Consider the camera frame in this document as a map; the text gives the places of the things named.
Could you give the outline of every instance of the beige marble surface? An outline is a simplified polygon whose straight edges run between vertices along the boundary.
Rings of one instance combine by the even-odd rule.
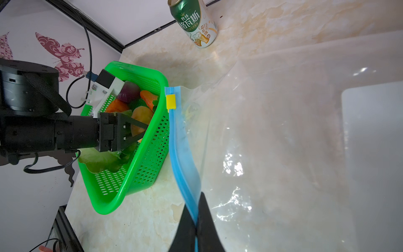
[[[125,49],[120,60],[193,88],[217,82],[244,56],[403,29],[400,0],[221,0],[209,10],[219,29],[209,47],[196,48],[174,24]],[[79,174],[66,215],[86,252],[167,251],[182,208],[167,157],[151,188],[106,216],[93,210]]]

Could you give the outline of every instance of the green and white can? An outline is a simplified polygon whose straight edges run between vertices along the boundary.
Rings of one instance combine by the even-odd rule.
[[[168,0],[172,16],[199,48],[209,46],[217,36],[217,26],[203,0]]]

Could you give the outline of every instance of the onion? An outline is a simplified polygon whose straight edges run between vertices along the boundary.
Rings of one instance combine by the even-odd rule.
[[[130,81],[125,81],[117,99],[125,103],[130,103],[140,99],[140,88]]]

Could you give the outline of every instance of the wall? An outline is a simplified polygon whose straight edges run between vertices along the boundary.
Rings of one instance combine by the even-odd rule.
[[[47,51],[35,33],[58,41],[58,50],[65,53],[64,58]],[[97,37],[90,34],[90,40],[94,73],[98,74],[110,61],[119,60],[120,53]],[[81,69],[89,70],[88,44],[82,27],[42,0],[12,0],[0,12],[0,57],[10,56],[10,50],[15,60],[52,67],[64,60],[75,67],[76,75]],[[71,81],[76,79],[68,73],[66,77],[68,79],[59,82],[62,97]],[[72,105],[81,104],[80,98],[84,96],[87,80],[79,80],[71,89],[69,100]],[[79,109],[73,109],[74,115],[80,112]],[[64,170],[44,174],[24,173],[24,166],[32,162],[33,158],[27,158],[15,166],[0,166],[0,251],[29,251],[46,240],[58,207],[69,200],[72,190],[69,175]],[[57,165],[56,159],[44,156],[33,168]],[[73,168],[76,171],[75,179],[78,171],[76,163]]]
[[[168,0],[66,1],[123,45],[174,20],[169,11]]]

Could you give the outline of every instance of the green plastic basket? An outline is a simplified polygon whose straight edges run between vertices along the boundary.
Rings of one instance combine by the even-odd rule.
[[[81,174],[95,211],[107,215],[122,203],[123,198],[150,187],[168,153],[169,122],[164,88],[168,87],[165,76],[153,69],[113,61],[105,70],[123,81],[136,83],[141,90],[148,90],[160,96],[157,110],[148,126],[143,140],[134,151],[131,162],[123,165],[116,173],[105,170],[92,174],[85,164],[79,162]],[[115,97],[110,96],[100,112]],[[85,105],[81,115],[90,115],[92,106]]]

